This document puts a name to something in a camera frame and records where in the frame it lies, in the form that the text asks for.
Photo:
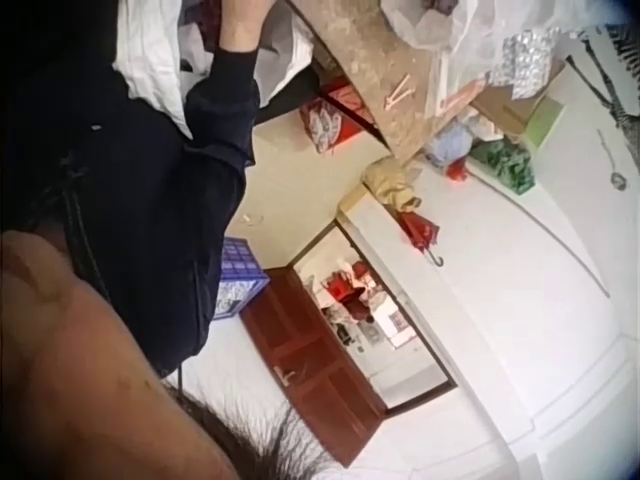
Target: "cabinet handle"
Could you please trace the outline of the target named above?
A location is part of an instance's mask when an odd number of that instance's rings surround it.
[[[280,367],[273,367],[273,371],[285,387],[288,387],[291,383],[291,379],[296,376],[296,372],[294,370],[283,371]]]

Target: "cardboard box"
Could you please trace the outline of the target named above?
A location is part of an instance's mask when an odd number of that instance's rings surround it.
[[[564,62],[553,60],[549,73],[549,84],[564,68]],[[471,102],[471,105],[487,117],[509,137],[519,137],[527,129],[533,112],[547,93],[547,87],[534,97],[513,100],[512,87],[487,87]]]

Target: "white cloth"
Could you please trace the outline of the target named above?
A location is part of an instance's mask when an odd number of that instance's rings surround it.
[[[131,98],[145,99],[191,138],[184,97],[209,73],[212,55],[195,25],[178,29],[181,8],[179,0],[120,0],[113,67],[126,80]],[[310,32],[287,4],[276,3],[263,28],[254,75],[261,106],[311,63],[312,53]],[[181,57],[193,73],[180,71]]]

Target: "skin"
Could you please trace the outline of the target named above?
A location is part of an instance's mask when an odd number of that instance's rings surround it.
[[[255,50],[272,5],[223,0],[220,47]],[[26,458],[68,479],[236,479],[120,317],[74,275],[59,226],[1,240],[2,428]]]

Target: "dark jacket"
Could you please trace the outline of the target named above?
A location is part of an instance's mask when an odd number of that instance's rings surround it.
[[[10,98],[2,229],[64,225],[76,273],[111,303],[161,375],[207,338],[222,241],[252,165],[256,53],[216,54],[189,93],[188,141],[128,98],[111,66],[81,51]]]

